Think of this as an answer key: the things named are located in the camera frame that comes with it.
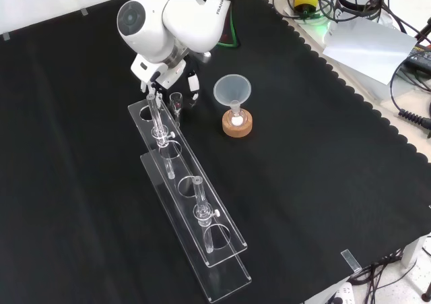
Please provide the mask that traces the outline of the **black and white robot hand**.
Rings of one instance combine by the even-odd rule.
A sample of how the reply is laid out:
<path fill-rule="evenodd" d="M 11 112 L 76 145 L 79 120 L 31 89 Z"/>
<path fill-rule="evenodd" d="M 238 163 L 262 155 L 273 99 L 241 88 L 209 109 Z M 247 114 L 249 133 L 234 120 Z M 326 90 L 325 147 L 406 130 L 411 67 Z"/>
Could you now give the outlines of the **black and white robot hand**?
<path fill-rule="evenodd" d="M 200 82 L 197 73 L 197 60 L 194 55 L 185 54 L 181 60 L 152 63 L 137 54 L 131 65 L 132 73 L 141 82 L 144 94 L 160 94 L 164 99 L 170 92 L 181 92 L 187 95 L 188 107 L 196 104 L 200 93 Z"/>

